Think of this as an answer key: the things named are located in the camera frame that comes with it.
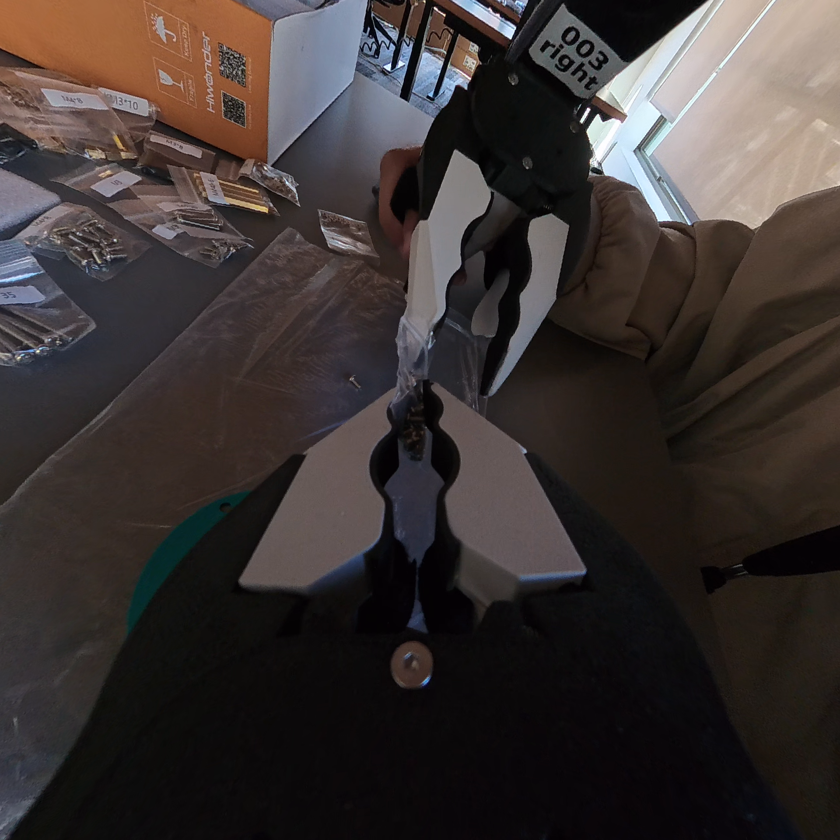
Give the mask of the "white foam sheet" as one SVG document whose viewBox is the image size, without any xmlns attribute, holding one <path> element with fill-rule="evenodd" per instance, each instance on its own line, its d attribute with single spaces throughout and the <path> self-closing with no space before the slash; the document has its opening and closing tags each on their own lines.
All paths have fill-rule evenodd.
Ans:
<svg viewBox="0 0 840 840">
<path fill-rule="evenodd" d="M 60 197 L 20 175 L 1 170 L 1 240 L 61 204 Z"/>
</svg>

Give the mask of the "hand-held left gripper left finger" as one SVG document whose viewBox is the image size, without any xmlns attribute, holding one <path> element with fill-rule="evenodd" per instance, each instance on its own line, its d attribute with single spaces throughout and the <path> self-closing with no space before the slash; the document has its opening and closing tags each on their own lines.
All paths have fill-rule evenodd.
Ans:
<svg viewBox="0 0 840 840">
<path fill-rule="evenodd" d="M 390 396 L 334 429 L 304 454 L 239 577 L 249 592 L 317 597 L 364 593 L 365 556 L 385 526 L 377 449 L 393 432 Z"/>
</svg>

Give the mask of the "person's right forearm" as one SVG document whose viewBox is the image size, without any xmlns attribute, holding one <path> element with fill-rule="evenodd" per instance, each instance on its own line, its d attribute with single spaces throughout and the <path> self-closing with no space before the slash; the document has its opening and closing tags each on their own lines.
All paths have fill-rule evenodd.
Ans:
<svg viewBox="0 0 840 840">
<path fill-rule="evenodd" d="M 643 194 L 591 175 L 583 253 L 549 320 L 586 340 L 645 361 L 666 342 L 690 293 L 723 292 L 755 229 L 726 219 L 660 223 Z"/>
</svg>

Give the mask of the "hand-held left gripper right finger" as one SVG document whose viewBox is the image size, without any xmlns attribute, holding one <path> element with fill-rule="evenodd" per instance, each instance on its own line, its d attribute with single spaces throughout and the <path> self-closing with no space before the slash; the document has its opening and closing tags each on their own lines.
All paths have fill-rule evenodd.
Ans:
<svg viewBox="0 0 840 840">
<path fill-rule="evenodd" d="M 444 484 L 423 557 L 428 621 L 475 621 L 495 602 L 579 586 L 585 565 L 528 453 L 444 387 L 426 383 L 432 467 Z"/>
</svg>

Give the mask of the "pile of clear hardware packets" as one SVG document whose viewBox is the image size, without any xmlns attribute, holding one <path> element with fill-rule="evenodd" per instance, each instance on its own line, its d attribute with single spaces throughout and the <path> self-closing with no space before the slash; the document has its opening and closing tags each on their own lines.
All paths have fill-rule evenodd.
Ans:
<svg viewBox="0 0 840 840">
<path fill-rule="evenodd" d="M 92 316 L 50 275 L 65 260 L 107 281 L 153 242 L 215 269 L 253 247 L 223 214 L 299 206 L 294 177 L 257 159 L 221 160 L 155 126 L 155 102 L 54 70 L 2 67 L 2 169 L 57 194 L 1 247 L 1 363 L 21 368 L 86 338 Z"/>
</svg>

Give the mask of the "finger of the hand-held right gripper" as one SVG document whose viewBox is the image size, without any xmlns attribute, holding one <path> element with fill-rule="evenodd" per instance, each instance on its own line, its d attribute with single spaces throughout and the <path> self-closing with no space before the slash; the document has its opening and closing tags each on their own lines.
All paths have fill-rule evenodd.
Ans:
<svg viewBox="0 0 840 840">
<path fill-rule="evenodd" d="M 490 209 L 491 191 L 477 163 L 455 151 L 427 218 L 413 231 L 406 293 L 406 323 L 430 335 L 447 309 L 449 283 L 463 263 L 468 227 Z"/>
<path fill-rule="evenodd" d="M 497 393 L 553 306 L 568 233 L 569 225 L 554 215 L 518 219 L 486 254 L 482 396 Z"/>
</svg>

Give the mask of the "small labelled screw bag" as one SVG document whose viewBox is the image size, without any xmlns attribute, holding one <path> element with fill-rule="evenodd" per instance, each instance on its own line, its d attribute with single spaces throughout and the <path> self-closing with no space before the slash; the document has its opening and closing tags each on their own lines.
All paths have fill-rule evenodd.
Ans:
<svg viewBox="0 0 840 840">
<path fill-rule="evenodd" d="M 446 314 L 429 339 L 402 319 L 397 335 L 396 389 L 389 415 L 397 431 L 401 454 L 413 461 L 425 457 L 427 420 L 424 382 L 444 387 L 480 415 L 487 412 L 487 398 L 480 394 L 480 376 L 488 340 L 473 334 L 470 321 L 457 310 Z"/>
</svg>

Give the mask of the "teal round metal plate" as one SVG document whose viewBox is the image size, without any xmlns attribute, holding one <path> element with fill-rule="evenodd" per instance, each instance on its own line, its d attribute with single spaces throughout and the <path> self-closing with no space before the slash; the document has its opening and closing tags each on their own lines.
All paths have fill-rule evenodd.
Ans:
<svg viewBox="0 0 840 840">
<path fill-rule="evenodd" d="M 134 586 L 127 613 L 127 634 L 131 633 L 154 594 L 182 559 L 248 495 L 248 491 L 234 493 L 201 507 L 159 544 Z"/>
</svg>

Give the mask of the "orange cardboard box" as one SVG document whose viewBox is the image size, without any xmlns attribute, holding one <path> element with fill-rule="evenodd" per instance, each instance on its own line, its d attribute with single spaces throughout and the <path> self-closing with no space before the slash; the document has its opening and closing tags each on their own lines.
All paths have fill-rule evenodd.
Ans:
<svg viewBox="0 0 840 840">
<path fill-rule="evenodd" d="M 2 50 L 274 162 L 351 84 L 364 1 L 2 1 Z"/>
</svg>

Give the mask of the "person's right hand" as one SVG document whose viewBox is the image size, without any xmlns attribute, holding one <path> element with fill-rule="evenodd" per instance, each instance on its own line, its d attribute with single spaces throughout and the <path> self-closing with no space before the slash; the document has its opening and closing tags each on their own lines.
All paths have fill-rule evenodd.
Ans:
<svg viewBox="0 0 840 840">
<path fill-rule="evenodd" d="M 422 151 L 420 145 L 396 148 L 387 151 L 381 159 L 377 199 L 379 224 L 385 237 L 404 259 L 410 256 L 413 231 L 419 221 L 416 168 Z M 407 197 L 402 216 L 395 215 L 392 210 L 395 193 Z"/>
</svg>

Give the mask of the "wooden background desk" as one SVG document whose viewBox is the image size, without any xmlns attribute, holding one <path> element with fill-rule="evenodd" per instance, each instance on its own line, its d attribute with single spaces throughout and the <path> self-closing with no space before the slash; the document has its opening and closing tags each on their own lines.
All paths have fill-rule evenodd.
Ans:
<svg viewBox="0 0 840 840">
<path fill-rule="evenodd" d="M 509 47 L 515 34 L 512 21 L 504 16 L 496 15 L 490 2 L 435 1 L 425 2 L 422 21 L 427 22 L 424 36 L 428 30 L 428 20 L 436 9 L 444 13 L 446 26 L 454 32 L 447 47 L 444 69 L 439 75 L 438 81 L 441 83 L 456 48 L 457 37 L 463 36 L 470 43 L 478 45 L 477 60 L 479 63 L 484 63 L 490 57 L 503 53 Z M 483 55 L 481 50 L 487 53 L 486 59 L 481 58 Z M 627 119 L 627 114 L 607 88 L 595 94 L 592 101 L 591 108 L 601 116 L 602 121 L 615 119 L 623 123 Z"/>
</svg>

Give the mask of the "large clear plastic bag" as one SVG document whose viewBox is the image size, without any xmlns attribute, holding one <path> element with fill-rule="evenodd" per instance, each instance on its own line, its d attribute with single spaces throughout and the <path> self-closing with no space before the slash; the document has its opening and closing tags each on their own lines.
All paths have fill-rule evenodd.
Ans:
<svg viewBox="0 0 840 840">
<path fill-rule="evenodd" d="M 159 544 L 392 390 L 405 285 L 288 228 L 2 505 L 2 838 L 88 719 Z"/>
</svg>

